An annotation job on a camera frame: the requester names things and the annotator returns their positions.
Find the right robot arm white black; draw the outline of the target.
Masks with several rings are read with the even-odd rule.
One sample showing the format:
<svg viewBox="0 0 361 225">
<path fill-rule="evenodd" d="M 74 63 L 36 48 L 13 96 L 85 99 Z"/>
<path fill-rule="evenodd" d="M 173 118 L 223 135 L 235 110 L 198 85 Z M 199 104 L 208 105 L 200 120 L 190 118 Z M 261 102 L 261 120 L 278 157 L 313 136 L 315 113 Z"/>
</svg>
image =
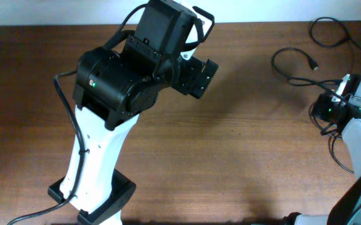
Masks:
<svg viewBox="0 0 361 225">
<path fill-rule="evenodd" d="M 336 82 L 336 91 L 328 90 L 314 102 L 310 117 L 323 136 L 329 135 L 329 152 L 335 155 L 334 143 L 341 139 L 347 146 L 355 183 L 326 215 L 293 212 L 283 224 L 361 224 L 361 76 L 347 74 Z"/>
</svg>

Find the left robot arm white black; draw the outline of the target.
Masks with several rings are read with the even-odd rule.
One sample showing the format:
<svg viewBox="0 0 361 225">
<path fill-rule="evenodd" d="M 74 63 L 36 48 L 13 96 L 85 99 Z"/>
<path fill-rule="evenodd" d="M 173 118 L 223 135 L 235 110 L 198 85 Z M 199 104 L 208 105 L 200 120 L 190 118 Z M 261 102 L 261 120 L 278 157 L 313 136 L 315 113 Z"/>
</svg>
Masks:
<svg viewBox="0 0 361 225">
<path fill-rule="evenodd" d="M 218 65 L 194 57 L 215 18 L 184 1 L 149 1 L 134 29 L 120 26 L 85 52 L 74 71 L 69 107 L 76 137 L 65 177 L 50 185 L 58 203 L 78 210 L 79 224 L 120 224 L 136 186 L 116 169 L 123 143 L 159 92 L 172 88 L 201 98 Z"/>
</svg>

